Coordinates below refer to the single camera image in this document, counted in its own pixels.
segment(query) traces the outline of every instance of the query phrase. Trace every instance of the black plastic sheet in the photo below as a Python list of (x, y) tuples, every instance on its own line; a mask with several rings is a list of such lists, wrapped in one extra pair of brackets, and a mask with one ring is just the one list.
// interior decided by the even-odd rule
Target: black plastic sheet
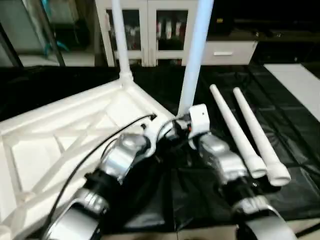
[[(173, 114), (178, 112), (184, 67), (134, 68), (135, 82)], [(32, 67), (1, 69), (0, 120), (118, 78), (116, 68)], [(267, 194), (285, 220), (320, 217), (320, 123), (262, 66), (201, 67), (194, 104), (205, 103), (213, 134), (238, 153), (209, 86), (216, 84), (255, 149), (233, 95), (240, 87), (291, 182)], [(230, 207), (214, 187), (212, 171), (187, 145), (159, 147), (137, 166), (106, 232), (171, 232), (231, 224)], [(259, 180), (268, 187), (266, 179)]]

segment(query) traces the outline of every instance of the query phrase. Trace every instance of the white drawer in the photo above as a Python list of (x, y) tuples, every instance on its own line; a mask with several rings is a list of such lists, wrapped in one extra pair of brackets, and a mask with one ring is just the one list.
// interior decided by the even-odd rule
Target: white drawer
[(204, 48), (202, 64), (249, 64), (257, 43), (257, 41), (207, 41)]

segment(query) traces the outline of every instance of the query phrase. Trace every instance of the white rod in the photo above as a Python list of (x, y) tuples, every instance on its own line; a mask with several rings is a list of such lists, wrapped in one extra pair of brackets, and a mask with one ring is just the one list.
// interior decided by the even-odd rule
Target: white rod
[(194, 103), (213, 5), (214, 0), (198, 1), (191, 48), (184, 73), (178, 115), (187, 113), (188, 109)]
[(267, 177), (273, 186), (284, 186), (291, 180), (286, 166), (280, 162), (275, 150), (271, 146), (266, 134), (252, 112), (241, 90), (236, 87), (233, 90), (244, 119), (250, 129), (254, 142), (259, 149), (261, 157), (267, 167)]
[(124, 78), (133, 80), (132, 72), (129, 65), (124, 16), (122, 13), (120, 0), (112, 0), (112, 17), (115, 31), (116, 47), (119, 55), (120, 79)]
[(251, 146), (235, 116), (231, 112), (224, 98), (221, 96), (217, 86), (212, 84), (210, 86), (210, 90), (252, 177), (257, 179), (266, 175), (267, 167), (264, 161), (257, 155), (254, 148)]

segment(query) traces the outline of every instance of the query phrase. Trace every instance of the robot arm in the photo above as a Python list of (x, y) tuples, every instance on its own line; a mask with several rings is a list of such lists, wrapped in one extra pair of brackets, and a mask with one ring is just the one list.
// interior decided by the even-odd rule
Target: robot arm
[(102, 156), (86, 183), (48, 228), (43, 240), (100, 239), (99, 222), (117, 201), (121, 184), (129, 170), (144, 158), (148, 138), (123, 133)]
[(237, 239), (296, 240), (278, 212), (259, 194), (257, 187), (250, 184), (251, 177), (242, 159), (227, 143), (212, 135), (209, 126), (207, 108), (201, 104), (191, 107), (188, 114), (175, 118), (174, 122), (156, 117), (142, 135), (121, 134), (102, 156), (95, 171), (86, 174), (84, 186), (74, 194), (42, 239), (99, 240), (100, 219), (117, 201), (129, 170), (154, 154), (160, 138), (187, 136), (190, 147), (212, 168), (219, 189), (232, 208), (239, 226)]

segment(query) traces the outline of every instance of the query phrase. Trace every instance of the white cabinet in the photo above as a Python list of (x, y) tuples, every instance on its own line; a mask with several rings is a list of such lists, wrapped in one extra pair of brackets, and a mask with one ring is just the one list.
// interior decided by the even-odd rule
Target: white cabinet
[(186, 65), (196, 18), (196, 0), (149, 0), (149, 65)]
[(203, 65), (247, 65), (257, 46), (257, 41), (208, 41)]
[[(186, 65), (197, 0), (120, 0), (130, 63)], [(112, 0), (95, 0), (107, 63), (118, 59)]]
[[(95, 0), (106, 59), (118, 59), (112, 0)], [(188, 61), (198, 0), (120, 0), (128, 56), (142, 66), (183, 65)], [(208, 41), (203, 65), (247, 65), (256, 41)]]
[[(119, 57), (112, 16), (112, 0), (95, 0), (95, 4), (106, 60), (108, 65), (113, 67)], [(121, 7), (129, 60), (131, 63), (148, 66), (147, 0), (121, 0)]]

